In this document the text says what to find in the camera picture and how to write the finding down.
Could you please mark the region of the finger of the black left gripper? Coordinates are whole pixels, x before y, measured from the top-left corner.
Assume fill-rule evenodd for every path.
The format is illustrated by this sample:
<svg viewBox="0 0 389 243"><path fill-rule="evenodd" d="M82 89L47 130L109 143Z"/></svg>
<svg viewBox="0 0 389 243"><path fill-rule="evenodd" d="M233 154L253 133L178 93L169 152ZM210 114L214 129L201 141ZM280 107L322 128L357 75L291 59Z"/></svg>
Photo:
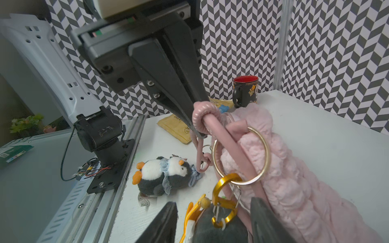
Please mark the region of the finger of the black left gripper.
<svg viewBox="0 0 389 243"><path fill-rule="evenodd" d="M175 19L174 22L164 27L162 46L192 103L209 101L201 77L191 29L185 21Z"/></svg>
<svg viewBox="0 0 389 243"><path fill-rule="evenodd" d="M128 47L128 54L150 96L159 105L177 115L197 136L200 136L199 130L192 122L194 103L186 95L162 42L150 38L131 44Z"/></svg>

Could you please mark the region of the grey plush yellow flower charm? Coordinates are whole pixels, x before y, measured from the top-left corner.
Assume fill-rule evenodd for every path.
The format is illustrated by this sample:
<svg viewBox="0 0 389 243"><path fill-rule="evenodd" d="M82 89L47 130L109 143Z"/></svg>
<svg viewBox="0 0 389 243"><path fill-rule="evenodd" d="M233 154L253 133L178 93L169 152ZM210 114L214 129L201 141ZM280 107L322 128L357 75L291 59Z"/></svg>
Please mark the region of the grey plush yellow flower charm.
<svg viewBox="0 0 389 243"><path fill-rule="evenodd" d="M241 213L241 189L236 186L238 198L220 196L233 181L241 182L241 177L232 173L222 177L216 184L209 199L205 194L196 203L190 203L184 219L181 243L249 243L251 234L239 218Z"/></svg>

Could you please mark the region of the penguin plush charm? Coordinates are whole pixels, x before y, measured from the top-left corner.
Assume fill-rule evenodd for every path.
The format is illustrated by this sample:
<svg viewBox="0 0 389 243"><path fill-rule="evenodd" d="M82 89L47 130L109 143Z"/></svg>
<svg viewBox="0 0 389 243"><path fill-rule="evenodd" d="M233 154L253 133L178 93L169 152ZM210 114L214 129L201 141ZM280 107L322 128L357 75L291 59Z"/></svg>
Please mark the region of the penguin plush charm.
<svg viewBox="0 0 389 243"><path fill-rule="evenodd" d="M173 155L137 163L132 184L139 189L139 205L148 207L151 198L169 196L177 190L193 187L201 178L202 173L195 165L189 164L186 158Z"/></svg>

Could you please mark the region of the pink fluffy bag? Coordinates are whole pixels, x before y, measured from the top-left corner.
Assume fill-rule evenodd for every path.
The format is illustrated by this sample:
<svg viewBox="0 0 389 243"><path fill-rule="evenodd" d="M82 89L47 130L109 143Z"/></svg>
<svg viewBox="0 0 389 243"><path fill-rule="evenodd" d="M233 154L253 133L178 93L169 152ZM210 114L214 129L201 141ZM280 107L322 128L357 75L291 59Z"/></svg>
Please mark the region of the pink fluffy bag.
<svg viewBox="0 0 389 243"><path fill-rule="evenodd" d="M251 103L221 113L209 101L196 102L192 122L216 143L212 162L219 175L237 173L248 182L242 191L243 206L250 209L253 197L264 199L297 242L382 242L351 202L293 156L273 132L268 110Z"/></svg>

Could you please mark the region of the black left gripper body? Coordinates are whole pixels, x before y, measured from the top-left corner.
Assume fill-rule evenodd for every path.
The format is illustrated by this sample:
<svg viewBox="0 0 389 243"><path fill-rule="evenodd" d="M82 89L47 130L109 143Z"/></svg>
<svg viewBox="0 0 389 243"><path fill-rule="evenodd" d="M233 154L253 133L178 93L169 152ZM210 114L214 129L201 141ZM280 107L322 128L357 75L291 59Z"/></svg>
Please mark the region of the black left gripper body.
<svg viewBox="0 0 389 243"><path fill-rule="evenodd" d="M81 56L115 92L143 83L129 58L128 47L150 38L162 42L164 27L175 19L185 21L190 27L200 65L203 24L199 1L146 1L135 6L110 1L108 4L119 11L103 17L97 3L87 1L86 6L97 20L73 30L71 39Z"/></svg>

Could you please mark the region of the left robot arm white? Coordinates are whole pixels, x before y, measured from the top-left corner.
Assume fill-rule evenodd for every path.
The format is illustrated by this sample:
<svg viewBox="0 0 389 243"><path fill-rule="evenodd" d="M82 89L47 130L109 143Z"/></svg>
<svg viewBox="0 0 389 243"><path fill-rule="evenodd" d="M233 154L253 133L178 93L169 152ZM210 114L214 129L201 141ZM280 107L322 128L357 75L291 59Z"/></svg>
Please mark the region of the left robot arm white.
<svg viewBox="0 0 389 243"><path fill-rule="evenodd" d="M96 22L75 29L81 56L117 94L143 83L151 98L178 116L198 137L193 105L207 101L200 72L203 24L199 1L85 1ZM54 39L48 22L12 14L1 33L49 92L84 149L102 170L87 192L117 189L128 176L135 140L124 140L121 120L90 94Z"/></svg>

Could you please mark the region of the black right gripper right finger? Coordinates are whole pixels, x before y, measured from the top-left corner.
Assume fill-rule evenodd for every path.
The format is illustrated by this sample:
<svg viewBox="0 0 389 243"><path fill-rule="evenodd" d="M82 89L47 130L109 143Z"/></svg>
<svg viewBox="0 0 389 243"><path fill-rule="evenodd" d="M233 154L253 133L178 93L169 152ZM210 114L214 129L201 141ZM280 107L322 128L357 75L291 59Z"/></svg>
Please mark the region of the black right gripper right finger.
<svg viewBox="0 0 389 243"><path fill-rule="evenodd" d="M296 242L262 198L251 199L250 214L254 243Z"/></svg>

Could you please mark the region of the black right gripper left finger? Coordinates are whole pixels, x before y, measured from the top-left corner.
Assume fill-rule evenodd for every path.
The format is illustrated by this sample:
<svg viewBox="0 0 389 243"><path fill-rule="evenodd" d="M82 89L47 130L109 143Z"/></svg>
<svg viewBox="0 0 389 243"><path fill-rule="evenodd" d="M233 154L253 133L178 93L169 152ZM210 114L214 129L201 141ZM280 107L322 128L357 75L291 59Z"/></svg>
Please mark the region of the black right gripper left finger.
<svg viewBox="0 0 389 243"><path fill-rule="evenodd" d="M177 204L167 202L136 243L174 243L177 219Z"/></svg>

